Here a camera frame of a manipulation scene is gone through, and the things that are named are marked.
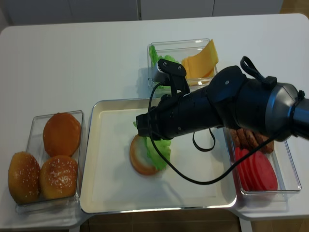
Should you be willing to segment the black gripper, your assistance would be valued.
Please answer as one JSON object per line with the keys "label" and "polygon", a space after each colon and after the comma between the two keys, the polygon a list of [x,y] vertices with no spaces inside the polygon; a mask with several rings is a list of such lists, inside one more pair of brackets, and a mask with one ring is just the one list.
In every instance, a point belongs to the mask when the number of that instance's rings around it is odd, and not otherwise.
{"label": "black gripper", "polygon": [[138,135],[154,140],[170,140],[177,136],[217,127],[217,113],[206,93],[189,93],[178,99],[160,101],[147,114],[136,117]]}

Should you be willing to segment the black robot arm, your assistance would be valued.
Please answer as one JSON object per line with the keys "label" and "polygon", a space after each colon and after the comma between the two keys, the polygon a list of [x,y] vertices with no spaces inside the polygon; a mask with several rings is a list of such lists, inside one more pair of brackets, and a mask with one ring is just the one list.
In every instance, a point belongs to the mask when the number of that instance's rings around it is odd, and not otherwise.
{"label": "black robot arm", "polygon": [[263,77],[243,57],[239,66],[217,73],[210,83],[190,91],[188,69],[160,59],[154,81],[170,86],[171,94],[136,117],[138,134],[155,140],[209,128],[248,129],[281,142],[290,136],[309,137],[309,101],[293,85]]}

